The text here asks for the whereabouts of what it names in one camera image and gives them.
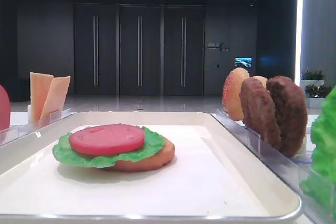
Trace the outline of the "brown meat patty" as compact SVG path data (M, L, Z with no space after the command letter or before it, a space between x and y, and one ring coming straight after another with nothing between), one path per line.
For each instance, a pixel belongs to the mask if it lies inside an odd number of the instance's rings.
M280 152L293 157L302 147L306 135L306 97L303 90L285 76L268 79L266 88L275 104L275 117L281 138Z
M275 117L275 104L262 82L250 77L242 82L239 94L243 123L273 148L281 147L280 130Z

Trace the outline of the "red tomato slice on lettuce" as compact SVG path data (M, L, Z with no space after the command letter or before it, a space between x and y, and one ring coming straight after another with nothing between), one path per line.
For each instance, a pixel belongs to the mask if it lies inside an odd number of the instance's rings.
M109 124L80 130L69 137L73 150L89 155L130 152L144 145L145 132L137 126Z

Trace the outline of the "right cheese slice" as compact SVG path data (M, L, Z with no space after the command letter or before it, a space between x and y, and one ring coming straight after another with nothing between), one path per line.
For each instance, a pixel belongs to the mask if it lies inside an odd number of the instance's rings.
M40 119L43 119L54 112L62 111L66 95L69 89L71 76L56 77L51 81Z

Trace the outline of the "cheese slice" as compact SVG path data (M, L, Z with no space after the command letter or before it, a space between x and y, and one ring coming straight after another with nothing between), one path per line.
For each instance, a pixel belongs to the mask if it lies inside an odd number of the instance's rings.
M38 121L54 76L51 74L30 72L30 119Z
M62 111L66 95L69 89L71 76L56 77L51 81L40 119L43 119L54 112Z

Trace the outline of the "left cheese slice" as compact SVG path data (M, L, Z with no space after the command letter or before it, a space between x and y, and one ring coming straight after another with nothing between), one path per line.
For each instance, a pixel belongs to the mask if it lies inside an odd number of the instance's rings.
M54 76L51 74L30 72L30 119L38 121Z

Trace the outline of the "red tomato slice at left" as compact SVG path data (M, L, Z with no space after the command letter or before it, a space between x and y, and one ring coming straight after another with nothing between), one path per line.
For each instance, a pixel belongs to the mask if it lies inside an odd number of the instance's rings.
M10 126L10 100L7 91L0 86L0 130L5 130Z

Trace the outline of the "bottom bun slice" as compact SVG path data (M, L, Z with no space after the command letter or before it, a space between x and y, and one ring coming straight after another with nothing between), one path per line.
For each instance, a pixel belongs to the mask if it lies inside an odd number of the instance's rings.
M111 170L117 172L147 172L160 169L169 164L175 156L175 145L164 138L165 144L163 148L155 155L142 159L138 162L117 161L114 166L105 167L103 170Z

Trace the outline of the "sesame top bun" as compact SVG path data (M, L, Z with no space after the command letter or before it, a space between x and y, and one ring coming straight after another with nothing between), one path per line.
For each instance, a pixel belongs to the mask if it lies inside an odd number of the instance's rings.
M234 121L240 121L244 118L239 94L241 84L247 78L249 78L248 71L238 67L229 73L224 82L222 97L223 108Z

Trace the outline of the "right dark door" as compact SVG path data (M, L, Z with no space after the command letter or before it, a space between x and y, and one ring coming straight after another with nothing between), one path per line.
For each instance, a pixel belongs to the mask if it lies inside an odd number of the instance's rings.
M202 95L203 7L164 9L164 95Z

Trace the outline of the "left dark door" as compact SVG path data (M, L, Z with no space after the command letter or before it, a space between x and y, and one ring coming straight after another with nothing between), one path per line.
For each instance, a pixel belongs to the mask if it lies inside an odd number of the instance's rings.
M115 95L116 7L76 4L74 9L75 94Z

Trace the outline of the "white serving tray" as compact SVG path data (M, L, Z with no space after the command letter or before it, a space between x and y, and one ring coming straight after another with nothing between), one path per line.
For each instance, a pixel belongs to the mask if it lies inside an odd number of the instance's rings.
M95 125L146 126L175 145L161 169L57 162L52 147ZM217 119L195 112L81 112L1 147L1 223L294 223L302 201Z

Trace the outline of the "plain bun slice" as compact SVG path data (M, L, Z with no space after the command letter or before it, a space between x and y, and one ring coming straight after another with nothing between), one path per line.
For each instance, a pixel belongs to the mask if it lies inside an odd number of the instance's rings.
M266 84L268 79L266 77L263 76L253 76L254 79L257 79L258 81L261 82L261 84L263 85L264 88L266 88Z

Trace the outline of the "clear acrylic holder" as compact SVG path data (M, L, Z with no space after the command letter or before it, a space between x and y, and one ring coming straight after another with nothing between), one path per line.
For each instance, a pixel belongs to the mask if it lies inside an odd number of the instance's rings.
M314 223L335 223L335 185L311 168L312 151L287 158L261 140L253 130L233 121L223 110L217 110L215 118L301 196L308 219Z
M66 109L52 112L49 116L41 120L31 122L29 119L30 106L28 106L28 112L12 112L10 127L1 131L1 146L29 133L38 132L42 127L48 126L72 114L71 109Z

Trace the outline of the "potted plant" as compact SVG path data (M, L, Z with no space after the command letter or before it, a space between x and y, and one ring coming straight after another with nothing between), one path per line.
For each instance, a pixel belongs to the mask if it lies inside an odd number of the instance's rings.
M324 74L321 70L310 71L306 69L301 73L300 86L305 88L309 85L321 86L324 84Z
M314 84L305 87L306 104L308 108L320 108L324 99L331 92L331 86Z

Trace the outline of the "upper potted plant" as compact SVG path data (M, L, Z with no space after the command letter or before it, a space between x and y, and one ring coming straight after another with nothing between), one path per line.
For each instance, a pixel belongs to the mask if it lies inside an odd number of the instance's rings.
M306 69L301 73L300 86L305 88L309 85L321 86L324 84L324 74L321 70L310 71Z

